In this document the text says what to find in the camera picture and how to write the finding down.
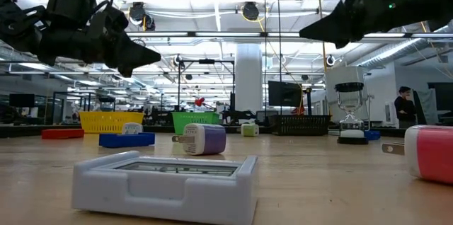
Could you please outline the white sand hourglass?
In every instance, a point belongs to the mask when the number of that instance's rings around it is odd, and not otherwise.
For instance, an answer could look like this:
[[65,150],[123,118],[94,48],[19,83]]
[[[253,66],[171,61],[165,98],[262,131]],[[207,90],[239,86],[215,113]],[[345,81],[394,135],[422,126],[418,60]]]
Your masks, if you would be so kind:
[[339,144],[367,145],[364,121],[355,113],[362,107],[363,82],[337,83],[338,107],[345,112],[345,117],[339,122]]

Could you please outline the yellow plastic basket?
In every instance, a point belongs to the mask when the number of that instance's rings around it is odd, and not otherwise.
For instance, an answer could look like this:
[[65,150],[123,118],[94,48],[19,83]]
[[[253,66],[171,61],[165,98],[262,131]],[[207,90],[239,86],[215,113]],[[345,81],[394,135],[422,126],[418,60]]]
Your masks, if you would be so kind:
[[81,111],[79,116],[81,127],[86,134],[119,134],[122,132],[122,127],[125,123],[142,124],[144,118],[142,112]]

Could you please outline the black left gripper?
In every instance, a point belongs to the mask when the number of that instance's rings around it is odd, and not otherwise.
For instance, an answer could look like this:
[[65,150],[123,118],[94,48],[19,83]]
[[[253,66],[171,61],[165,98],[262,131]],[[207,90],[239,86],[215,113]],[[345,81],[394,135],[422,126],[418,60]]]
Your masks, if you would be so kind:
[[[38,60],[54,66],[56,58],[79,59],[86,64],[104,63],[117,68],[121,76],[131,77],[134,69],[161,59],[158,52],[133,42],[127,34],[104,27],[90,33],[91,28],[46,28],[38,45]],[[120,55],[117,46],[121,43]]]

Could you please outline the green white USB charger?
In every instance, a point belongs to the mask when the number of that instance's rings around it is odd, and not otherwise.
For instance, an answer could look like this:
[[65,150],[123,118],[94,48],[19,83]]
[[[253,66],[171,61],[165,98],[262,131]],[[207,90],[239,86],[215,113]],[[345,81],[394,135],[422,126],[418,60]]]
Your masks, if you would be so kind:
[[241,125],[241,135],[243,137],[257,137],[259,135],[259,126],[255,123],[243,123]]

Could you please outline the black aluminium table frame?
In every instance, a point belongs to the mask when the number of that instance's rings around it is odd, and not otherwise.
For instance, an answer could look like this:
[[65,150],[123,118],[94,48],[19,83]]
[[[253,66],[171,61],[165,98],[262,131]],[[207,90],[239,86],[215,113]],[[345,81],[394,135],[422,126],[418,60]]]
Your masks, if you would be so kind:
[[[0,126],[0,138],[31,137],[41,135],[45,129],[81,129],[81,125],[23,125],[23,126]],[[374,131],[380,131],[382,137],[404,137],[404,129],[392,127],[372,127]],[[144,126],[145,132],[174,133],[173,126]]]

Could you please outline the white plastic tray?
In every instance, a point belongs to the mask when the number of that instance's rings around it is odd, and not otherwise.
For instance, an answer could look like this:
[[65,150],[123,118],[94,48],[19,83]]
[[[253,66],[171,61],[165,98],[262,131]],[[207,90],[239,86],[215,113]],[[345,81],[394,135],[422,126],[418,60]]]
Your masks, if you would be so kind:
[[126,151],[74,165],[75,209],[215,225],[251,225],[258,158],[161,158]]

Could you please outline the white structural column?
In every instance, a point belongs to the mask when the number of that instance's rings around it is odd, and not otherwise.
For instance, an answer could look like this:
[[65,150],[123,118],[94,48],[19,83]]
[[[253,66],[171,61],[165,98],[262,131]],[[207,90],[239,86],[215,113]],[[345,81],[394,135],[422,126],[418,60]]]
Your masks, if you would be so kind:
[[259,44],[240,43],[235,57],[236,110],[257,112],[263,106],[262,52]]

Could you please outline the green plastic basket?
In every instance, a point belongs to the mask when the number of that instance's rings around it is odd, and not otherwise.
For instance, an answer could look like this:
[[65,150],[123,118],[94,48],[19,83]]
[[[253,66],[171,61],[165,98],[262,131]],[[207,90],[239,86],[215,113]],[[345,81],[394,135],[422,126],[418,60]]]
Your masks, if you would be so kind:
[[184,127],[190,123],[218,125],[219,114],[215,112],[172,112],[174,131],[183,133]]

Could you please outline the red digital thermometer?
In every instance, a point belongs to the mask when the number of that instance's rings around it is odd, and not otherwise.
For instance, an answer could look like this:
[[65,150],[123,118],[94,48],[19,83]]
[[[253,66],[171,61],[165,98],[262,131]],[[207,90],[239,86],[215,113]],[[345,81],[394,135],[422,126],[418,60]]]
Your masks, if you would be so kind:
[[42,139],[75,139],[83,136],[83,129],[44,129],[41,131]]

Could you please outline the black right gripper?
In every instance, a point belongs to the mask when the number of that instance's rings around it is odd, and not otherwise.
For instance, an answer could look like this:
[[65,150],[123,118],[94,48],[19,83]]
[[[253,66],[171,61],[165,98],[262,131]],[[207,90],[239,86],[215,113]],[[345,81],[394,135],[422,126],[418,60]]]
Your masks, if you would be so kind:
[[368,33],[387,32],[418,20],[415,0],[345,0],[326,17],[302,28],[301,38],[333,43],[337,49]]

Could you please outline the blue sand hourglass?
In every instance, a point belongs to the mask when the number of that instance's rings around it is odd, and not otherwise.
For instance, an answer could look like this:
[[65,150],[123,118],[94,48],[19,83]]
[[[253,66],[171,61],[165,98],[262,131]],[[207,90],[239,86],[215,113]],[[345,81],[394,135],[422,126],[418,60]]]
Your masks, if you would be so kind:
[[99,109],[103,112],[115,112],[115,98],[111,96],[101,96],[99,100]]

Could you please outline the black plastic basket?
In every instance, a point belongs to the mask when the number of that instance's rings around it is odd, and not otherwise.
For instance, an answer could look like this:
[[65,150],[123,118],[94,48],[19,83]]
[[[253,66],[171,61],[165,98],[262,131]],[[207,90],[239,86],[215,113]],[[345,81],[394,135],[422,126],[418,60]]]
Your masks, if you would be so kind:
[[272,133],[280,136],[323,136],[328,134],[330,115],[272,115]]

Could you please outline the black metal gantry frame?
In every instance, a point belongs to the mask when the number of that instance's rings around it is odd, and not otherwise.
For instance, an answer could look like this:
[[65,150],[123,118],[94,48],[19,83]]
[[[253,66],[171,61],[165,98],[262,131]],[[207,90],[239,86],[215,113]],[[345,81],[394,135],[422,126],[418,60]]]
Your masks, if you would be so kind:
[[[181,85],[181,75],[182,73],[188,69],[193,63],[198,63],[198,64],[213,64],[215,65],[216,63],[220,63],[222,66],[225,67],[225,69],[232,75],[232,91],[231,91],[231,94],[230,94],[230,108],[234,109],[235,108],[235,101],[234,101],[234,98],[235,98],[235,94],[236,94],[236,87],[235,87],[235,82],[236,82],[236,67],[235,67],[235,64],[234,64],[234,61],[231,61],[231,60],[223,60],[223,59],[198,59],[198,60],[194,60],[194,59],[187,59],[187,60],[184,60],[184,59],[181,59],[180,57],[179,58],[179,62],[178,62],[178,92],[177,92],[177,101],[178,101],[178,109],[177,111],[180,110],[180,85]],[[184,70],[181,69],[181,65],[184,64],[184,63],[188,63]],[[230,63],[232,64],[232,70],[230,70],[225,64],[226,63]]]

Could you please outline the purple white USB charger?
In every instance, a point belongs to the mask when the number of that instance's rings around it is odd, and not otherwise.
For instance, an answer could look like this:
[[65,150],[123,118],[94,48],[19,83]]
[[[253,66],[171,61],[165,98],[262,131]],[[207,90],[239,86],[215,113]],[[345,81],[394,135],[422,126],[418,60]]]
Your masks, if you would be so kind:
[[182,144],[184,152],[193,156],[215,155],[225,150],[227,134],[221,125],[190,123],[182,135],[172,136],[172,142]]

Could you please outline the blue white USB charger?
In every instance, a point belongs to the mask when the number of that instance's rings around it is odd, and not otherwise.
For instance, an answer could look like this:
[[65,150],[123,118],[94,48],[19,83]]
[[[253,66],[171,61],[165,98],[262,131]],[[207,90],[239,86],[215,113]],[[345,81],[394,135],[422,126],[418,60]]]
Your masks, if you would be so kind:
[[136,122],[127,122],[122,126],[121,134],[139,134],[143,132],[143,125]]

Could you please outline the person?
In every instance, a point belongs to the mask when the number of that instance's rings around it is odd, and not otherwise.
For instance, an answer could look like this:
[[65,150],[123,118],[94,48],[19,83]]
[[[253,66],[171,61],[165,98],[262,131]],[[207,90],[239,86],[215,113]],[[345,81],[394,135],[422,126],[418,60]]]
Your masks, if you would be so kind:
[[407,129],[416,124],[416,109],[412,100],[410,100],[411,89],[407,86],[401,86],[398,90],[398,97],[394,100],[396,117],[400,129]]

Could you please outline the small black monitor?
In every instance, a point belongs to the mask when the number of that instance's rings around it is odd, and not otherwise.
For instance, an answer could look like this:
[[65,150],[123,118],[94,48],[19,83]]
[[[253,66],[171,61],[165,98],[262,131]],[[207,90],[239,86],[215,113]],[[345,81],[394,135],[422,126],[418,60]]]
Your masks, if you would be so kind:
[[32,108],[35,106],[35,95],[32,93],[10,93],[9,105],[16,108]]

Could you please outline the large black monitor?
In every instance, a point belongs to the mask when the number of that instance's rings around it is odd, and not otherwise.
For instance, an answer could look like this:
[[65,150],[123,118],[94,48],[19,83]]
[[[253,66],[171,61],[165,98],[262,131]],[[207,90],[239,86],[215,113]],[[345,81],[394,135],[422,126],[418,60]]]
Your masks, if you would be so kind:
[[453,83],[428,83],[428,88],[435,91],[438,110],[453,111]]

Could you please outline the long ceiling light bar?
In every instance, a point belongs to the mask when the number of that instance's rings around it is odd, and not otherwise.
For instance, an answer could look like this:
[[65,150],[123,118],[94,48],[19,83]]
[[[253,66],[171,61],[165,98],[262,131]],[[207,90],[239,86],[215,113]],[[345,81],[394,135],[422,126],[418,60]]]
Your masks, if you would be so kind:
[[[133,38],[165,38],[165,37],[201,37],[201,38],[298,38],[299,33],[261,33],[261,32],[128,32],[130,37]],[[364,38],[389,38],[389,39],[402,39],[402,38],[453,38],[453,33],[370,33],[366,34]]]

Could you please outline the pink white USB charger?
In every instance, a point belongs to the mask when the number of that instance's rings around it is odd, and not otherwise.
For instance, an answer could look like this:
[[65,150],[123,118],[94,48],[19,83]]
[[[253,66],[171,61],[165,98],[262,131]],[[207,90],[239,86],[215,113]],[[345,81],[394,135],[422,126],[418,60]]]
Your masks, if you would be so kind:
[[403,143],[383,143],[382,151],[404,156],[413,177],[453,185],[453,126],[409,127]]

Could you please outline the black monitor on stand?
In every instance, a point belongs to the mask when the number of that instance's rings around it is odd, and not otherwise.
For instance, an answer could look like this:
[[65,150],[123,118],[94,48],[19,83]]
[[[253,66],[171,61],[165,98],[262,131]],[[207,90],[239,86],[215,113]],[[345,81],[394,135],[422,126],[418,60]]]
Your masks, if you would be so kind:
[[271,106],[302,107],[303,89],[297,83],[268,81],[268,104]]

